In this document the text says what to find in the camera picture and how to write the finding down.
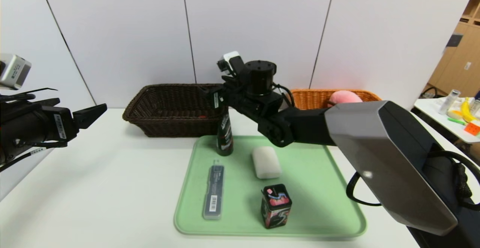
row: black cable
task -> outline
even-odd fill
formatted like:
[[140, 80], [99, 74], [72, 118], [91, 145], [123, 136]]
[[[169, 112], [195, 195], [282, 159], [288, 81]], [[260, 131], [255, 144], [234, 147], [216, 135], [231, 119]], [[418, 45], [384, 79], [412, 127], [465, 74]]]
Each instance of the black cable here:
[[[434, 151], [428, 154], [428, 158], [434, 158], [434, 157], [448, 157], [452, 159], [458, 160], [461, 164], [466, 166], [473, 176], [477, 179], [479, 185], [480, 185], [480, 170], [473, 164], [469, 159], [465, 158], [461, 154], [457, 154], [456, 152], [453, 151]], [[465, 207], [467, 209], [473, 210], [480, 212], [480, 202], [477, 204], [471, 204], [462, 200], [459, 200], [458, 204], [462, 207]]]
[[291, 108], [291, 107], [292, 107], [292, 103], [290, 103], [290, 100], [287, 98], [287, 96], [285, 96], [285, 94], [282, 93], [282, 97], [283, 97], [283, 100], [285, 100], [285, 103], [287, 104], [287, 106], [288, 106], [289, 108]]
[[1, 102], [19, 101], [19, 100], [31, 100], [35, 99], [35, 95], [31, 93], [17, 93], [12, 96], [0, 96]]
[[436, 87], [430, 87], [430, 88], [426, 89], [425, 91], [423, 91], [423, 93], [420, 94], [420, 98], [424, 98], [424, 95], [427, 93], [427, 91], [430, 91], [430, 90], [432, 90], [432, 89], [435, 91], [435, 96], [434, 96], [434, 98], [436, 98], [437, 95], [438, 95], [438, 90], [437, 90]]
[[41, 88], [41, 89], [36, 89], [36, 90], [31, 90], [31, 91], [24, 91], [22, 93], [34, 93], [37, 91], [45, 91], [45, 90], [52, 90], [52, 91], [58, 91], [57, 89], [52, 89], [52, 88]]
[[295, 101], [293, 100], [293, 94], [292, 94], [292, 92], [291, 92], [288, 88], [283, 87], [283, 86], [281, 86], [280, 84], [275, 84], [275, 83], [273, 83], [273, 86], [275, 86], [275, 87], [277, 87], [277, 88], [279, 88], [279, 89], [283, 89], [284, 91], [286, 91], [286, 92], [288, 93], [288, 96], [290, 96], [290, 104], [291, 104], [291, 106], [292, 106], [292, 107], [295, 107]]
[[29, 156], [32, 156], [33, 154], [38, 154], [39, 152], [44, 151], [44, 150], [46, 150], [46, 149], [50, 149], [50, 148], [45, 148], [45, 149], [43, 149], [43, 148], [38, 148], [38, 149], [35, 149], [34, 151], [31, 151], [31, 152], [29, 152], [29, 153], [27, 153], [27, 154], [24, 154], [24, 155], [16, 158], [15, 160], [13, 160], [13, 161], [11, 161], [11, 162], [9, 162], [9, 163], [7, 163], [7, 164], [4, 164], [3, 166], [0, 166], [0, 172], [4, 171], [5, 169], [7, 169], [7, 168], [9, 168], [9, 167], [11, 167], [11, 166], [13, 166], [14, 164], [17, 164], [18, 162], [22, 161], [23, 159], [25, 159], [25, 158], [27, 158], [27, 157], [29, 157]]
[[359, 200], [353, 195], [353, 190], [355, 189], [355, 185], [357, 185], [357, 182], [358, 182], [359, 179], [360, 179], [360, 173], [355, 172], [355, 174], [353, 174], [352, 178], [348, 182], [348, 185], [346, 186], [347, 187], [346, 188], [346, 196], [350, 200], [353, 200], [354, 202], [357, 202], [357, 203], [360, 203], [360, 204], [363, 204], [363, 205], [373, 206], [373, 207], [382, 206], [382, 204], [380, 204], [380, 203], [368, 203], [368, 202]]

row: light green tray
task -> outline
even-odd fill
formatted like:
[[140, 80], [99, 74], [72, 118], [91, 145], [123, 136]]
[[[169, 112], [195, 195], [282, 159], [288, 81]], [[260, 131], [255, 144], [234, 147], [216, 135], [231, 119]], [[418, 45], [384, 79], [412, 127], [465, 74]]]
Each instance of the light green tray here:
[[[367, 223], [358, 205], [345, 195], [346, 183], [324, 146], [293, 143], [284, 148], [265, 137], [236, 136], [233, 154], [219, 156], [215, 136], [199, 138], [193, 149], [175, 211], [175, 227], [189, 235], [298, 236], [351, 238], [363, 234]], [[278, 179], [255, 176], [252, 149], [273, 146], [283, 170]], [[225, 166], [220, 220], [203, 219], [209, 168], [214, 159]], [[292, 198], [285, 226], [265, 229], [260, 190], [283, 183]]]

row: clear bottle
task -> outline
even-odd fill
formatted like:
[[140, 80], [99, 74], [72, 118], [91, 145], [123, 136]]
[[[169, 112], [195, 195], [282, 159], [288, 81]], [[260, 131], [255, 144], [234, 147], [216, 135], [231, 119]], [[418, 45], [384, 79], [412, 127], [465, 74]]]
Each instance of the clear bottle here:
[[216, 153], [221, 156], [229, 156], [233, 152], [233, 135], [232, 125], [230, 124], [230, 116], [228, 109], [223, 114], [220, 122], [218, 122], [216, 136]]
[[476, 99], [473, 101], [472, 105], [470, 106], [470, 113], [475, 115], [478, 110], [480, 109], [480, 99]]
[[458, 96], [460, 96], [460, 91], [452, 90], [450, 94], [445, 98], [445, 102], [440, 107], [438, 113], [447, 114], [447, 111], [449, 111], [449, 108], [453, 105]]

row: white table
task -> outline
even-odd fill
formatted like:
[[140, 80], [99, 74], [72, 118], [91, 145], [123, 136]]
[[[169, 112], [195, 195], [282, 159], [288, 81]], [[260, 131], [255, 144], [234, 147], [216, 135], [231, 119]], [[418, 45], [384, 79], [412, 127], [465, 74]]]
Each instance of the white table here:
[[[367, 232], [353, 240], [186, 236], [173, 215], [196, 139], [147, 138], [109, 109], [65, 149], [47, 156], [0, 202], [2, 248], [413, 248], [405, 226], [382, 207], [360, 206]], [[259, 135], [254, 122], [230, 110], [237, 135]], [[461, 152], [422, 122], [445, 149]], [[343, 176], [353, 167], [330, 147]], [[480, 188], [469, 174], [480, 200]], [[363, 182], [355, 195], [375, 202]]]
[[441, 105], [437, 103], [437, 99], [438, 98], [417, 99], [417, 101], [415, 101], [414, 106], [418, 108], [418, 110], [425, 113], [425, 115], [429, 116], [434, 121], [439, 123], [441, 126], [445, 127], [448, 131], [450, 131], [452, 134], [454, 134], [459, 139], [461, 139], [461, 141], [468, 144], [480, 142], [479, 136], [474, 136], [470, 133], [465, 132], [464, 125], [449, 121], [447, 119], [448, 118], [447, 115], [442, 115], [438, 113], [438, 110], [440, 109]]

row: pink plush toy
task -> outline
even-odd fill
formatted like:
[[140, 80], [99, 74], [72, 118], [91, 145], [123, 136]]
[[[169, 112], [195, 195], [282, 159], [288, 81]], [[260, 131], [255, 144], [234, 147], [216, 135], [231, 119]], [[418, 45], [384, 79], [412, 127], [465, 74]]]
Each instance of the pink plush toy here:
[[332, 107], [334, 104], [338, 103], [359, 103], [363, 102], [362, 99], [357, 96], [356, 93], [351, 91], [336, 91], [334, 92], [328, 102], [328, 107]]

